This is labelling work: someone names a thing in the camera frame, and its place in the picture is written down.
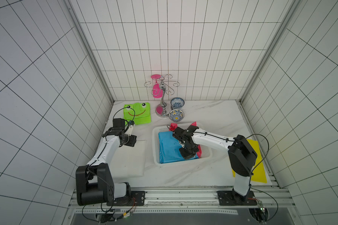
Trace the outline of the yellow raincoat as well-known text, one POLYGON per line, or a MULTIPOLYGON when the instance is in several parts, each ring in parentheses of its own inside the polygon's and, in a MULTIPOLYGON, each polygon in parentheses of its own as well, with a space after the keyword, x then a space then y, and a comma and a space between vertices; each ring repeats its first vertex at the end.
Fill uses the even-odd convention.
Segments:
POLYGON ((228 155, 234 176, 251 177, 251 181, 267 183, 263 156, 257 141, 237 135, 229 147, 228 155))

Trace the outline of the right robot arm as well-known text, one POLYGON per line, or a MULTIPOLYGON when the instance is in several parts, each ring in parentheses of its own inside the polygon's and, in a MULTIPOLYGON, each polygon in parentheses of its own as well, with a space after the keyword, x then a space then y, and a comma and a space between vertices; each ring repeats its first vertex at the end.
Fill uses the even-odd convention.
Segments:
POLYGON ((247 199, 257 153, 244 136, 219 136, 190 125, 186 129, 175 128, 173 137, 182 145, 179 152, 185 160, 192 159, 199 152, 198 146, 226 151, 232 170, 236 174, 232 192, 235 196, 241 197, 243 201, 247 199))

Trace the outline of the pink bunny raincoat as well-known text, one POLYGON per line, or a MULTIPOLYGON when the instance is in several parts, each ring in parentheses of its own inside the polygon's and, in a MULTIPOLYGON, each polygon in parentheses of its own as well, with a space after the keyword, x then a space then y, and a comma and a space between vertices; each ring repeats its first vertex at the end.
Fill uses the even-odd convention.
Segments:
MULTIPOLYGON (((169 130, 172 131, 172 136, 179 140, 179 139, 185 139, 186 142, 193 142, 193 134, 194 132, 199 129, 198 126, 190 125, 187 129, 183 129, 177 126, 177 124, 171 124, 168 126, 169 130)), ((200 158, 201 157, 201 148, 199 146, 199 152, 197 152, 197 155, 195 157, 200 158)))

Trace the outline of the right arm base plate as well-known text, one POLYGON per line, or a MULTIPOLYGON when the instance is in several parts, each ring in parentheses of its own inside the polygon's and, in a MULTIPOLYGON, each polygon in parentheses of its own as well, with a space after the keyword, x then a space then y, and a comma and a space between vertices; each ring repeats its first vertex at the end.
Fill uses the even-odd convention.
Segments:
POLYGON ((241 196, 235 191, 217 191, 220 206, 256 206, 257 200, 254 199, 253 191, 249 191, 246 196, 241 196))

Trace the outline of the white plastic perforated basket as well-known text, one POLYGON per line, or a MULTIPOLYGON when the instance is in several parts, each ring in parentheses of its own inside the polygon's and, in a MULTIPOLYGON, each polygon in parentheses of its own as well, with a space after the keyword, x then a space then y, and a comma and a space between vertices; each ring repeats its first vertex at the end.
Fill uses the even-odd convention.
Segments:
POLYGON ((153 157, 154 157, 154 163, 157 166, 165 167, 165 166, 177 166, 182 165, 185 163, 194 163, 194 162, 204 162, 212 158, 212 149, 207 146, 201 145, 202 154, 201 157, 198 159, 190 159, 190 160, 184 160, 184 161, 178 161, 178 162, 171 162, 171 163, 160 163, 160 142, 159 142, 159 133, 160 132, 167 132, 169 131, 169 128, 164 126, 158 126, 153 129, 152 132, 152 150, 153 150, 153 157))

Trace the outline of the green frog raincoat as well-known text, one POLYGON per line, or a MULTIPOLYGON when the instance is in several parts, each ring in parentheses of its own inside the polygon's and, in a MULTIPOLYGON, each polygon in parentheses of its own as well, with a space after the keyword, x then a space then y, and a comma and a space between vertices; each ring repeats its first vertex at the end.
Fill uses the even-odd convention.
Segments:
POLYGON ((151 123, 151 106, 148 102, 126 104, 123 110, 123 118, 134 121, 135 125, 151 123))

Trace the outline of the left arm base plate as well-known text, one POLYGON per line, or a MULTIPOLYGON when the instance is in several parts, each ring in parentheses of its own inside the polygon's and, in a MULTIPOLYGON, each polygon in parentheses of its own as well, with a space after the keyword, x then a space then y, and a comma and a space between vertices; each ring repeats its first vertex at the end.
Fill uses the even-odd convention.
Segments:
POLYGON ((130 197, 121 197, 113 203, 106 203, 107 206, 144 206, 146 198, 145 191, 132 191, 130 197))

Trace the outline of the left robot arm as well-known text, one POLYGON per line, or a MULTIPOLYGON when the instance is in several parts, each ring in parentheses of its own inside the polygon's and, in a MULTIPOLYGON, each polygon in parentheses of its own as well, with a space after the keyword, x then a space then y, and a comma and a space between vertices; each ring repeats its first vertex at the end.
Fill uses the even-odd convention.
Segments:
POLYGON ((109 164, 120 147, 134 147, 137 137, 127 133, 135 122, 121 118, 113 119, 101 137, 101 143, 93 158, 76 170, 77 203, 80 206, 106 203, 107 205, 130 204, 131 188, 127 182, 114 183, 109 164))

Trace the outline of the blue raincoat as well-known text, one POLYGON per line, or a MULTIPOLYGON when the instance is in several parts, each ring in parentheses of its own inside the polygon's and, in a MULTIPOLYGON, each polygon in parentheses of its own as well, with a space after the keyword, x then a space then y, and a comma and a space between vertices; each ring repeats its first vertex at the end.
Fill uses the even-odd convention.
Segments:
POLYGON ((159 132, 159 162, 161 164, 185 161, 179 149, 182 148, 180 142, 172 136, 171 131, 159 132))

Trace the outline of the white raincoat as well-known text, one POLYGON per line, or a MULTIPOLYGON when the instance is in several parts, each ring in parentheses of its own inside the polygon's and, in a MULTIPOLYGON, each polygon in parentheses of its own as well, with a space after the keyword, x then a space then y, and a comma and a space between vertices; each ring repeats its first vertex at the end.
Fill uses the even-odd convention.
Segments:
POLYGON ((134 147, 122 146, 115 152, 110 164, 113 179, 135 178, 144 175, 146 141, 137 141, 134 147))

